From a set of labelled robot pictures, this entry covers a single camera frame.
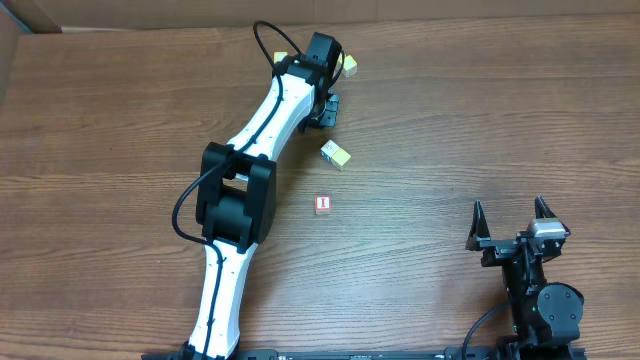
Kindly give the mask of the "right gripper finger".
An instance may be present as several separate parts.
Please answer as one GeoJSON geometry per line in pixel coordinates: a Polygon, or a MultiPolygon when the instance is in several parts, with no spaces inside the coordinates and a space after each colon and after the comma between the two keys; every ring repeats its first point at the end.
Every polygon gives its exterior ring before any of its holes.
{"type": "Polygon", "coordinates": [[[534,200],[535,215],[537,219],[555,218],[551,208],[547,205],[542,196],[537,196],[534,200]]]}
{"type": "Polygon", "coordinates": [[[473,219],[466,241],[465,248],[469,251],[481,251],[491,240],[482,203],[476,200],[474,203],[473,219]]]}

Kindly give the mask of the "white red letter block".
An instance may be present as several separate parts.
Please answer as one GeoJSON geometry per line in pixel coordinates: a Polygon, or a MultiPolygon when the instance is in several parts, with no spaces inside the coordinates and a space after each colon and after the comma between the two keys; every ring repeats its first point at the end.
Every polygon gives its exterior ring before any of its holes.
{"type": "Polygon", "coordinates": [[[332,201],[329,195],[315,197],[314,210],[316,215],[328,214],[332,209],[332,201]]]}

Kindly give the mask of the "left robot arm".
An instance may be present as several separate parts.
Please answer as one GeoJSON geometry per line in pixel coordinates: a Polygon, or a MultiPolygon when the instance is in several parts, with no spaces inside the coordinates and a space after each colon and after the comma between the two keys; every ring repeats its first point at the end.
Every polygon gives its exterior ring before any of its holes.
{"type": "Polygon", "coordinates": [[[306,50],[272,60],[271,85],[252,118],[227,143],[205,148],[200,174],[180,195],[172,221],[195,194],[195,241],[205,250],[205,275],[194,329],[177,359],[230,359],[250,262],[276,212],[277,159],[295,131],[336,122],[337,81],[344,51],[332,36],[314,33],[306,50]]]}

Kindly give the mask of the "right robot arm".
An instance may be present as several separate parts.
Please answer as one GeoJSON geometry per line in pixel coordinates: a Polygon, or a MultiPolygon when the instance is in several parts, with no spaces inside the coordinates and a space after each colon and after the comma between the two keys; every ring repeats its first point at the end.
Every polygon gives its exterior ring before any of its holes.
{"type": "Polygon", "coordinates": [[[549,282],[543,265],[561,256],[570,229],[544,199],[534,201],[535,217],[510,240],[494,240],[480,201],[476,201],[465,248],[482,253],[483,267],[502,269],[507,301],[487,311],[466,334],[460,357],[469,357],[476,330],[493,315],[509,309],[513,336],[503,337],[487,353],[489,359],[583,359],[572,343],[580,338],[584,295],[575,287],[549,282]]]}

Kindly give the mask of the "white blue picture block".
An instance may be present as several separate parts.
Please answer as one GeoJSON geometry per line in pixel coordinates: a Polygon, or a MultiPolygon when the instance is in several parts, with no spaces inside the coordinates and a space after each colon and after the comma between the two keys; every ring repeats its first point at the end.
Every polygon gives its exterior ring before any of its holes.
{"type": "Polygon", "coordinates": [[[333,156],[340,150],[340,146],[337,145],[334,141],[328,140],[321,148],[321,155],[328,161],[331,162],[333,156]]]}

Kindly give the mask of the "yellow block near centre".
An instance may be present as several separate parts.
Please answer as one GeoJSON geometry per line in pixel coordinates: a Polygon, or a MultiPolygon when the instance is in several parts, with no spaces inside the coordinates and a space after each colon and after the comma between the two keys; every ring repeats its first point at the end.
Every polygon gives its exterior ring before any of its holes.
{"type": "Polygon", "coordinates": [[[336,152],[331,156],[331,163],[340,171],[344,170],[345,165],[351,159],[351,155],[344,150],[343,148],[339,148],[336,152]]]}

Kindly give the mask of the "yellow block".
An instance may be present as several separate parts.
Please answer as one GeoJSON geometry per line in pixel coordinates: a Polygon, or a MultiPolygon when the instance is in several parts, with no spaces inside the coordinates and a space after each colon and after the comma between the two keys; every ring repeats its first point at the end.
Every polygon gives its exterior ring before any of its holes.
{"type": "Polygon", "coordinates": [[[275,52],[273,54],[273,60],[275,63],[282,61],[288,55],[287,52],[275,52]]]}
{"type": "Polygon", "coordinates": [[[340,171],[344,170],[345,165],[351,159],[351,155],[344,150],[343,148],[339,148],[336,152],[331,156],[331,163],[340,171]]]}
{"type": "Polygon", "coordinates": [[[347,55],[342,62],[342,75],[345,78],[350,78],[357,73],[357,70],[356,60],[351,55],[347,55]]]}

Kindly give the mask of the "yellow block top right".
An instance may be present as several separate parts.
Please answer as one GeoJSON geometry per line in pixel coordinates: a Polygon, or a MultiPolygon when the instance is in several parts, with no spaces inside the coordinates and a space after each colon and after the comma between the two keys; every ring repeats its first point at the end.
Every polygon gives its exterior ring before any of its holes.
{"type": "Polygon", "coordinates": [[[356,60],[351,55],[347,55],[342,62],[342,75],[345,78],[350,78],[357,73],[357,70],[356,60]]]}

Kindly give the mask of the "far left yellow block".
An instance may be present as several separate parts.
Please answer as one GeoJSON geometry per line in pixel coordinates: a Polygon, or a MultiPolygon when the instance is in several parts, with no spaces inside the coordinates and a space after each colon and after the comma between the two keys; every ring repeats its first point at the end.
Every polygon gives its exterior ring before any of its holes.
{"type": "Polygon", "coordinates": [[[273,60],[275,63],[282,61],[288,55],[287,52],[275,52],[273,54],[273,60]]]}

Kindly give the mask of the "cardboard box back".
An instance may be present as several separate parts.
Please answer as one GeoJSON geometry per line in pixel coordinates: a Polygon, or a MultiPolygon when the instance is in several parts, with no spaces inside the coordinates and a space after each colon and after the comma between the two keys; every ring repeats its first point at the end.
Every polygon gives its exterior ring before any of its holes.
{"type": "Polygon", "coordinates": [[[637,13],[639,0],[8,0],[34,32],[637,13]]]}

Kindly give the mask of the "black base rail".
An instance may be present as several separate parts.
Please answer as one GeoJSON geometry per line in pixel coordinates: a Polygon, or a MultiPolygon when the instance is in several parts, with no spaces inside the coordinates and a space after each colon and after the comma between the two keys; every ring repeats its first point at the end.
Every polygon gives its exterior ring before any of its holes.
{"type": "MultiPolygon", "coordinates": [[[[518,359],[578,359],[586,360],[584,349],[573,349],[573,354],[553,355],[549,350],[527,351],[522,349],[518,359]]],[[[165,359],[201,359],[199,355],[185,355],[181,351],[167,354],[143,354],[143,360],[165,360],[165,359]]],[[[447,347],[441,350],[430,350],[424,352],[411,351],[389,351],[389,352],[277,352],[272,349],[236,350],[231,355],[233,360],[459,360],[461,348],[447,347]]],[[[466,359],[469,360],[489,360],[489,359],[509,359],[506,356],[496,355],[495,349],[490,347],[470,347],[467,349],[466,359]]]]}

